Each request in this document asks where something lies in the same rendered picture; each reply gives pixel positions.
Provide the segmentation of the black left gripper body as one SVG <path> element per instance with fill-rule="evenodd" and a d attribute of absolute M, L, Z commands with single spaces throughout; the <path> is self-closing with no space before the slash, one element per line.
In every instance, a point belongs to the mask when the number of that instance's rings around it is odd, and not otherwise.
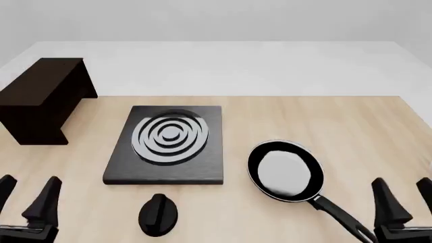
<path fill-rule="evenodd" d="M 58 224 L 0 225 L 0 243 L 54 243 Z"/>

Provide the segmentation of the dark wooden cabinet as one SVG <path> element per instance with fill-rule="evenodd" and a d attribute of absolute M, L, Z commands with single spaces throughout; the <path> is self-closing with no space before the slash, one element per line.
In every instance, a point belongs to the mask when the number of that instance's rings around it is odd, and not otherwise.
<path fill-rule="evenodd" d="M 0 90 L 0 123 L 20 145 L 67 145 L 61 127 L 97 97 L 83 58 L 40 58 Z"/>

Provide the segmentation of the round black stove knob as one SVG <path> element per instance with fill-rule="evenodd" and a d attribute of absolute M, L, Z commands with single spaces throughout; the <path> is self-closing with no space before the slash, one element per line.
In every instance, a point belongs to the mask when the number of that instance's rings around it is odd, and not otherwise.
<path fill-rule="evenodd" d="M 139 214 L 138 224 L 147 236 L 160 237 L 168 234 L 178 221 L 176 204 L 164 194 L 154 194 Z"/>

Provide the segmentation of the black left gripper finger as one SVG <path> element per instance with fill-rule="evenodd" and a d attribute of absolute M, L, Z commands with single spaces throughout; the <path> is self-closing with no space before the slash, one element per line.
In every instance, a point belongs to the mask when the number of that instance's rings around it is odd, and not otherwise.
<path fill-rule="evenodd" d="M 28 222 L 27 228 L 58 226 L 58 202 L 62 181 L 52 176 L 32 204 L 22 213 Z"/>
<path fill-rule="evenodd" d="M 13 192 L 17 184 L 17 180 L 12 175 L 4 175 L 0 179 L 0 210 L 3 210 L 7 199 Z"/>

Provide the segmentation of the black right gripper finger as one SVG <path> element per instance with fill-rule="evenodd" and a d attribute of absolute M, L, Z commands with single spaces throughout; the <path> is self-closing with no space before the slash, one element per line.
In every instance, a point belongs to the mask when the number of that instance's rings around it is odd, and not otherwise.
<path fill-rule="evenodd" d="M 375 228 L 396 226 L 403 228 L 412 220 L 412 215 L 399 203 L 383 178 L 376 178 L 371 183 L 375 203 Z"/>
<path fill-rule="evenodd" d="M 427 204 L 429 211 L 432 212 L 432 180 L 422 178 L 416 183 L 416 187 Z"/>

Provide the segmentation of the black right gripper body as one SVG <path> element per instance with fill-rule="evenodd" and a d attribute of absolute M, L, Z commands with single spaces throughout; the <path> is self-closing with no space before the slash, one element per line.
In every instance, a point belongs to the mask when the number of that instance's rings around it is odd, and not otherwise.
<path fill-rule="evenodd" d="M 378 243 L 432 243 L 432 226 L 409 226 L 404 224 L 379 224 L 374 222 Z"/>

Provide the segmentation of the flat black stove plate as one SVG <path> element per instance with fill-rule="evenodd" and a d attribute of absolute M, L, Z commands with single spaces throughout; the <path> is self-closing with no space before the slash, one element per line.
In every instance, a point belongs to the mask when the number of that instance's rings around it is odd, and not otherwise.
<path fill-rule="evenodd" d="M 221 185 L 222 108 L 132 107 L 104 171 L 103 183 Z"/>

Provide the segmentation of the black frying pan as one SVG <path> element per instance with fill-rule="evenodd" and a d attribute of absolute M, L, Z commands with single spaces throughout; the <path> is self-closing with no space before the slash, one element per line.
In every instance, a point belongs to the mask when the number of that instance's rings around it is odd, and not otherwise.
<path fill-rule="evenodd" d="M 378 243 L 376 236 L 351 214 L 320 195 L 324 171 L 313 154 L 289 140 L 268 140 L 256 145 L 247 160 L 253 184 L 269 198 L 286 202 L 307 202 L 326 212 L 362 243 Z"/>

